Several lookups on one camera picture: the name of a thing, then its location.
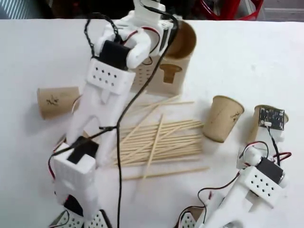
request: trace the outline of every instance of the wooden stick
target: wooden stick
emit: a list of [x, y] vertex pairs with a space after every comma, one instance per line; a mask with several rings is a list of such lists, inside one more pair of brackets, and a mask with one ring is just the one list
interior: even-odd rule
[[[180, 151], [180, 153], [170, 153], [167, 152], [166, 154], [161, 154], [161, 155], [155, 155], [153, 156], [153, 161], [163, 161], [166, 159], [173, 159], [173, 158], [185, 158], [185, 157], [189, 157], [189, 156], [194, 156], [194, 155], [200, 155], [201, 154], [201, 148], [197, 148], [197, 149], [193, 149], [191, 151]], [[133, 164], [133, 163], [138, 163], [138, 162], [145, 162], [147, 163], [147, 160], [149, 158], [149, 153], [146, 154], [145, 157], [141, 157], [140, 159], [137, 159], [136, 161], [132, 161], [132, 162], [122, 162], [122, 165], [125, 164]]]
[[[161, 106], [165, 106], [165, 105], [187, 105], [187, 104], [193, 104], [194, 101], [181, 101], [181, 102], [170, 102], [170, 103], [164, 103], [161, 104]], [[136, 106], [147, 106], [147, 105], [153, 105], [155, 103], [139, 103], [136, 104]]]
[[[197, 142], [198, 142], [198, 140], [193, 140], [191, 142], [180, 143], [176, 146], [167, 147], [165, 149], [162, 149], [162, 150], [159, 150], [159, 151], [155, 152], [155, 155], [160, 154], [160, 153], [164, 153], [164, 152], [167, 152], [167, 151], [175, 150], [175, 149], [178, 149], [178, 148], [181, 148], [181, 147], [184, 147], [184, 146], [188, 146], [188, 145], [191, 145], [191, 144], [194, 144], [194, 143], [197, 143]], [[124, 162], [130, 163], [132, 161], [137, 161], [140, 158], [142, 158], [142, 156], [138, 156], [137, 158], [130, 158], [129, 160], [126, 160], [126, 159], [121, 159], [121, 160], [124, 161]]]
[[[163, 153], [160, 153], [159, 155], [164, 155], [164, 154], [175, 154], [175, 153], [187, 153], [187, 152], [192, 152], [193, 150], [202, 150], [201, 148], [201, 145], [199, 144], [192, 144], [190, 146], [187, 146], [186, 148], [179, 148], [179, 149], [176, 149], [176, 150], [173, 150], [173, 151], [167, 151], [167, 152], [163, 152]], [[150, 155], [150, 152], [151, 152], [151, 149], [145, 149], [144, 151], [136, 154], [135, 156], [148, 156]], [[127, 156], [128, 154], [130, 153], [130, 151], [126, 151], [126, 152], [121, 152], [121, 158], [123, 158], [124, 156]]]
[[131, 136], [132, 136], [132, 134], [134, 133], [134, 132], [136, 132], [137, 131], [137, 129], [138, 128], [140, 128], [140, 126], [141, 126], [141, 124], [143, 123], [143, 122], [145, 122], [146, 121], [146, 119], [148, 119], [148, 117], [156, 110], [158, 108], [158, 106], [156, 106], [156, 107], [154, 107], [144, 118], [143, 118], [143, 120], [142, 121], [140, 121], [140, 123], [139, 124], [137, 124], [137, 126], [124, 138], [124, 139], [122, 139], [121, 141], [120, 141], [120, 145], [123, 145], [124, 144], [124, 142], [126, 142], [127, 140], [128, 140], [128, 138], [130, 138]]
[[[200, 126], [201, 122], [192, 122], [192, 123], [183, 123], [183, 124], [180, 124], [179, 126], [181, 127], [191, 127], [191, 126]], [[166, 133], [170, 130], [172, 130], [174, 127], [168, 127], [166, 129], [162, 129], [161, 133]], [[136, 139], [136, 138], [144, 138], [144, 137], [151, 137], [151, 136], [154, 136], [155, 133], [157, 132], [157, 130], [150, 130], [150, 131], [145, 131], [145, 132], [136, 132], [134, 133], [130, 140], [133, 140], [133, 139]]]
[[[162, 132], [163, 131], [167, 131], [167, 130], [170, 130], [176, 126], [181, 126], [181, 125], [188, 125], [188, 124], [200, 124], [201, 121], [193, 121], [193, 120], [190, 120], [190, 121], [183, 121], [182, 123], [175, 123], [175, 124], [171, 124], [171, 125], [168, 125], [168, 126], [164, 126], [163, 124], [163, 127], [161, 128]], [[149, 134], [149, 133], [155, 133], [158, 129], [158, 126], [153, 126], [153, 127], [150, 127], [148, 129], [143, 129], [143, 128], [140, 128], [137, 130], [137, 135], [139, 134]]]
[[[196, 162], [199, 161], [200, 158], [171, 158], [171, 159], [165, 159], [165, 160], [153, 160], [151, 164], [162, 164], [162, 163], [170, 163], [170, 162]], [[134, 163], [128, 163], [123, 164], [124, 167], [130, 167], [130, 166], [140, 166], [140, 165], [146, 165], [147, 161], [140, 161], [140, 162], [134, 162]]]
[[[173, 130], [169, 131], [168, 133], [162, 135], [159, 140], [161, 140], [162, 138], [165, 138], [167, 137], [168, 135], [170, 134], [173, 134], [175, 131], [179, 130], [181, 127], [176, 127], [174, 128]], [[139, 153], [140, 151], [146, 149], [147, 147], [151, 146], [153, 144], [153, 142], [150, 142], [150, 143], [147, 143], [145, 146], [143, 146], [142, 148], [136, 150], [136, 151], [133, 151], [132, 153], [130, 153], [128, 156], [126, 156], [124, 159], [127, 159], [127, 158], [130, 158], [132, 157], [133, 155], [135, 155], [136, 153]]]
[[[194, 122], [195, 120], [181, 120], [181, 121], [173, 121], [173, 122], [166, 122], [163, 123], [163, 127], [162, 128], [166, 128], [169, 126], [179, 126], [181, 123], [185, 123], [185, 122]], [[154, 130], [158, 128], [158, 124], [159, 123], [152, 123], [152, 124], [147, 124], [147, 125], [142, 125], [141, 128], [139, 130]], [[120, 129], [120, 131], [123, 133], [125, 131], [130, 132], [131, 130], [133, 130], [133, 128], [135, 128], [136, 126], [131, 126], [131, 127], [125, 127]]]
[[[174, 152], [174, 151], [170, 151], [170, 152], [164, 152], [158, 155], [154, 155], [153, 159], [154, 160], [164, 160], [167, 158], [174, 158], [174, 157], [185, 157], [185, 156], [190, 156], [190, 155], [194, 155], [194, 154], [201, 154], [201, 148], [193, 148], [190, 150], [185, 150], [183, 149], [182, 151], [178, 151], [178, 152]], [[142, 157], [140, 157], [138, 160], [133, 161], [131, 163], [134, 162], [147, 162], [149, 159], [150, 153], [147, 152], [145, 153]]]
[[[161, 140], [159, 140], [158, 145], [162, 145], [162, 144], [167, 144], [167, 143], [174, 143], [174, 142], [179, 142], [179, 141], [183, 141], [183, 140], [188, 140], [188, 139], [198, 139], [198, 138], [202, 138], [202, 134], [192, 134], [192, 135], [179, 135], [179, 136], [173, 136], [173, 137], [166, 137], [163, 138]], [[146, 143], [150, 143], [152, 141], [152, 139], [144, 139], [144, 140], [128, 140], [123, 147], [127, 148], [127, 147], [133, 147], [133, 146], [138, 146], [140, 144], [146, 144]]]
[[149, 169], [149, 166], [152, 162], [152, 159], [153, 159], [153, 155], [154, 155], [154, 151], [156, 149], [156, 145], [157, 145], [157, 141], [158, 141], [158, 137], [159, 137], [159, 134], [161, 132], [161, 129], [162, 129], [162, 122], [163, 122], [163, 115], [161, 115], [161, 121], [160, 121], [160, 125], [157, 129], [157, 133], [156, 133], [156, 136], [155, 136], [155, 140], [153, 142], [153, 147], [152, 147], [152, 150], [151, 150], [151, 154], [150, 154], [150, 157], [149, 157], [149, 160], [148, 160], [148, 163], [147, 163], [147, 167], [146, 167], [146, 170], [144, 172], [144, 175], [143, 175], [143, 179], [146, 179], [147, 177], [147, 172], [148, 172], [148, 169]]
[[[163, 172], [163, 173], [155, 173], [150, 174], [147, 176], [147, 178], [153, 178], [153, 177], [164, 177], [169, 175], [176, 175], [176, 174], [182, 174], [182, 173], [190, 173], [190, 172], [200, 172], [200, 171], [206, 171], [209, 169], [209, 166], [202, 167], [202, 168], [195, 168], [195, 169], [189, 169], [189, 170], [180, 170], [180, 171], [172, 171], [172, 172]], [[124, 177], [123, 181], [130, 181], [130, 180], [137, 180], [141, 179], [143, 176], [130, 176], [130, 177]]]
[[[195, 128], [201, 128], [203, 126], [203, 124], [189, 124], [189, 125], [181, 125], [180, 126], [180, 131], [182, 130], [189, 130], [189, 129], [195, 129]], [[168, 129], [168, 130], [165, 130], [165, 131], [161, 131], [161, 134], [164, 134], [164, 133], [167, 133], [173, 129]], [[128, 140], [128, 142], [137, 142], [139, 141], [140, 139], [143, 139], [143, 140], [153, 140], [154, 139], [154, 136], [155, 136], [155, 133], [150, 133], [150, 134], [137, 134], [137, 135], [132, 135], [130, 137], [130, 139]]]
[[154, 108], [154, 107], [159, 106], [159, 105], [161, 105], [161, 104], [163, 104], [163, 103], [167, 103], [167, 102], [169, 102], [169, 101], [175, 100], [175, 99], [179, 98], [180, 96], [181, 96], [181, 95], [177, 95], [177, 96], [171, 97], [171, 98], [169, 98], [169, 99], [166, 99], [166, 100], [164, 100], [164, 101], [160, 101], [160, 102], [153, 103], [153, 104], [151, 104], [151, 105], [149, 105], [149, 106], [147, 106], [147, 107], [140, 108], [140, 109], [136, 109], [136, 110], [134, 110], [134, 111], [132, 111], [132, 112], [126, 113], [126, 115], [135, 114], [135, 113], [142, 112], [142, 111], [147, 110], [147, 109], [150, 109], [150, 108]]
[[[161, 150], [161, 149], [163, 149], [163, 148], [170, 147], [170, 146], [175, 146], [175, 145], [178, 145], [178, 144], [180, 144], [180, 143], [191, 142], [191, 140], [193, 140], [193, 139], [188, 139], [188, 140], [182, 141], [182, 142], [177, 141], [177, 142], [175, 142], [175, 143], [168, 143], [168, 144], [163, 144], [163, 145], [157, 144], [157, 146], [156, 146], [156, 151]], [[121, 148], [121, 153], [120, 153], [120, 154], [121, 154], [121, 155], [123, 155], [123, 154], [128, 154], [128, 153], [130, 153], [131, 151], [134, 151], [134, 150], [139, 149], [140, 147], [141, 147], [141, 146], [139, 146], [139, 147]], [[142, 153], [142, 152], [147, 152], [147, 151], [151, 151], [151, 149], [152, 149], [152, 146], [149, 146], [148, 148], [144, 149], [144, 150], [141, 151], [140, 153]]]

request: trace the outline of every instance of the black wire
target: black wire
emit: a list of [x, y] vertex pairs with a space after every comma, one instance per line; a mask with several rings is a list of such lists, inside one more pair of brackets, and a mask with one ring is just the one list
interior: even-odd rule
[[[225, 185], [222, 186], [222, 187], [217, 187], [217, 188], [203, 188], [203, 189], [199, 190], [199, 192], [198, 192], [198, 198], [199, 198], [199, 200], [201, 201], [201, 203], [206, 207], [206, 204], [204, 203], [204, 201], [202, 201], [202, 200], [200, 199], [200, 193], [201, 193], [202, 191], [204, 191], [204, 190], [219, 190], [219, 189], [224, 189], [224, 188], [228, 187], [230, 184], [232, 184], [232, 183], [236, 180], [236, 178], [238, 178], [238, 176], [239, 176], [239, 172], [236, 174], [236, 176], [235, 176], [229, 183], [225, 184]], [[205, 211], [206, 211], [206, 212], [205, 212], [205, 215], [204, 215], [203, 223], [205, 223], [205, 220], [206, 220], [207, 207], [206, 207]]]
[[119, 170], [119, 196], [118, 196], [118, 210], [117, 210], [117, 228], [119, 228], [119, 226], [120, 226], [120, 223], [119, 223], [119, 220], [120, 220], [120, 203], [121, 203], [121, 196], [122, 196], [122, 171], [121, 171], [121, 164], [120, 164], [120, 144], [119, 144], [119, 142], [120, 142], [120, 139], [119, 139], [119, 137], [120, 137], [120, 135], [119, 135], [120, 122], [122, 121], [124, 115], [129, 110], [131, 105], [134, 103], [134, 101], [139, 97], [139, 95], [145, 90], [145, 88], [148, 86], [148, 84], [153, 79], [153, 77], [154, 77], [154, 75], [155, 75], [163, 57], [165, 56], [165, 54], [168, 51], [170, 45], [174, 41], [174, 39], [177, 35], [177, 31], [179, 29], [179, 23], [173, 15], [171, 15], [169, 13], [166, 13], [166, 12], [163, 12], [163, 11], [160, 11], [158, 9], [152, 8], [152, 7], [147, 7], [147, 6], [144, 6], [144, 7], [149, 11], [156, 12], [156, 13], [159, 13], [161, 15], [166, 15], [166, 16], [170, 17], [173, 21], [173, 24], [174, 24], [173, 26], [176, 29], [175, 30], [172, 29], [172, 31], [174, 31], [174, 32], [173, 32], [170, 40], [168, 41], [168, 45], [167, 45], [165, 51], [161, 55], [160, 59], [157, 61], [156, 65], [155, 65], [155, 68], [152, 71], [151, 76], [148, 78], [148, 80], [145, 82], [145, 84], [141, 87], [141, 89], [137, 92], [137, 94], [132, 98], [132, 100], [128, 103], [128, 105], [125, 107], [125, 109], [123, 110], [121, 116], [119, 117], [119, 119], [117, 121], [117, 125], [116, 125], [117, 126], [117, 129], [116, 129], [116, 132], [117, 132], [117, 134], [116, 134], [117, 135], [117, 165], [118, 165], [118, 170]]
[[269, 147], [268, 147], [267, 143], [264, 142], [264, 141], [255, 141], [255, 142], [251, 142], [251, 143], [247, 144], [247, 145], [244, 147], [243, 152], [240, 154], [240, 156], [239, 156], [238, 158], [241, 159], [242, 157], [244, 157], [246, 151], [248, 150], [248, 148], [249, 148], [250, 146], [253, 146], [253, 147], [254, 147], [254, 145], [257, 144], [257, 143], [262, 143], [262, 144], [264, 144], [264, 145], [266, 146], [266, 148], [267, 148], [267, 155], [266, 155], [266, 158], [268, 158], [268, 156], [269, 156]]
[[63, 226], [65, 226], [68, 222], [69, 222], [69, 220], [70, 220], [70, 213], [67, 211], [67, 210], [65, 210], [63, 213], [67, 213], [67, 220], [66, 220], [66, 222], [65, 223], [63, 223], [63, 224], [61, 224], [61, 225], [53, 225], [53, 226], [49, 226], [48, 228], [57, 228], [57, 227], [63, 227]]
[[150, 60], [150, 63], [146, 64], [143, 62], [142, 64], [145, 66], [151, 66], [153, 64], [153, 60], [152, 60], [151, 56], [149, 56], [149, 60]]
[[87, 42], [89, 43], [90, 45], [90, 48], [91, 48], [91, 54], [92, 54], [92, 57], [95, 57], [95, 52], [94, 52], [94, 44], [91, 42], [91, 39], [87, 33], [87, 29], [88, 29], [88, 26], [91, 22], [91, 19], [96, 16], [98, 17], [98, 19], [105, 19], [107, 22], [109, 22], [113, 28], [113, 31], [114, 31], [114, 34], [115, 34], [115, 39], [114, 39], [114, 42], [116, 43], [120, 43], [122, 41], [122, 38], [121, 36], [119, 35], [118, 33], [118, 28], [117, 26], [114, 24], [114, 22], [107, 16], [107, 15], [104, 15], [104, 14], [101, 14], [99, 12], [94, 12], [94, 13], [90, 13], [88, 15], [88, 19], [86, 21], [86, 24], [85, 24], [85, 30], [84, 30], [84, 33], [85, 33], [85, 37], [87, 39]]
[[269, 132], [269, 135], [271, 137], [271, 141], [272, 141], [272, 144], [274, 145], [274, 148], [275, 148], [275, 154], [276, 154], [276, 158], [277, 158], [277, 165], [278, 166], [281, 166], [281, 161], [280, 161], [280, 153], [279, 153], [279, 149], [277, 148], [277, 145], [276, 145], [276, 142], [275, 142], [275, 139], [273, 138], [271, 132], [270, 132], [270, 128], [267, 126], [266, 127], [268, 132]]

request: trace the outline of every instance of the paper cup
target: paper cup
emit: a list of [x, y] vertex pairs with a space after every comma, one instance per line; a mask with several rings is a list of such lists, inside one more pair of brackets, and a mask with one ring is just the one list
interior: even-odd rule
[[37, 100], [44, 120], [71, 112], [74, 101], [79, 97], [78, 87], [39, 88]]
[[[259, 104], [255, 107], [255, 112], [253, 114], [252, 126], [251, 126], [249, 136], [248, 136], [247, 141], [246, 141], [247, 143], [251, 143], [251, 142], [256, 141], [257, 131], [258, 131], [258, 127], [259, 127], [258, 119], [259, 119], [259, 116], [260, 116], [260, 107], [275, 108], [273, 106], [269, 106], [269, 105], [266, 105], [266, 104]], [[284, 124], [287, 123], [288, 120], [289, 120], [288, 115], [285, 114], [284, 115]]]
[[215, 142], [223, 143], [244, 110], [239, 102], [229, 97], [215, 96], [203, 134]]

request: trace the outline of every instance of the brown paper cup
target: brown paper cup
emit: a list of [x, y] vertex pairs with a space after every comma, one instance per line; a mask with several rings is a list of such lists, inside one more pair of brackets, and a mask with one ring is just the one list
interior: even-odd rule
[[[254, 142], [256, 140], [256, 136], [257, 136], [257, 131], [258, 131], [258, 119], [259, 119], [259, 116], [260, 116], [260, 107], [265, 107], [265, 108], [275, 108], [273, 106], [269, 106], [269, 105], [266, 105], [266, 104], [259, 104], [255, 107], [255, 112], [253, 114], [253, 121], [252, 121], [252, 126], [250, 128], [250, 132], [249, 132], [249, 136], [247, 138], [247, 143], [250, 143], [250, 142]], [[288, 115], [285, 114], [284, 115], [284, 124], [287, 123], [289, 120], [288, 118]]]
[[52, 119], [70, 112], [78, 97], [78, 87], [39, 88], [37, 100], [42, 118], [44, 120]]
[[165, 58], [183, 59], [190, 56], [196, 46], [194, 29], [185, 21], [180, 22], [180, 29], [169, 47]]
[[213, 141], [223, 143], [243, 112], [244, 107], [239, 102], [226, 96], [215, 96], [203, 134]]

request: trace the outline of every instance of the white table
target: white table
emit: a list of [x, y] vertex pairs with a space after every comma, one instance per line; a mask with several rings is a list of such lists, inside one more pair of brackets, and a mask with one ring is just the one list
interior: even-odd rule
[[[42, 121], [36, 90], [83, 86], [90, 58], [83, 34], [84, 23], [84, 20], [60, 19], [0, 20], [1, 227], [45, 227], [62, 211], [56, 203], [47, 159], [67, 129], [70, 116]], [[201, 163], [209, 165], [209, 171], [147, 180], [136, 196], [135, 182], [124, 183], [121, 227], [172, 227], [182, 209], [199, 205], [198, 189], [227, 183], [237, 171], [238, 148], [248, 133], [257, 104], [286, 110], [290, 120], [285, 127], [285, 141], [280, 146], [293, 153], [283, 164], [290, 176], [288, 197], [273, 210], [262, 227], [300, 226], [304, 210], [304, 166], [301, 164], [304, 158], [301, 145], [304, 24], [190, 23], [198, 36], [183, 94], [184, 99], [197, 101], [190, 111], [203, 120], [212, 97], [218, 94], [237, 99], [246, 111], [218, 153], [204, 156]], [[92, 23], [93, 40], [102, 29], [102, 22]], [[174, 115], [167, 111], [169, 118]], [[115, 227], [118, 171], [98, 170], [97, 174], [100, 203]]]

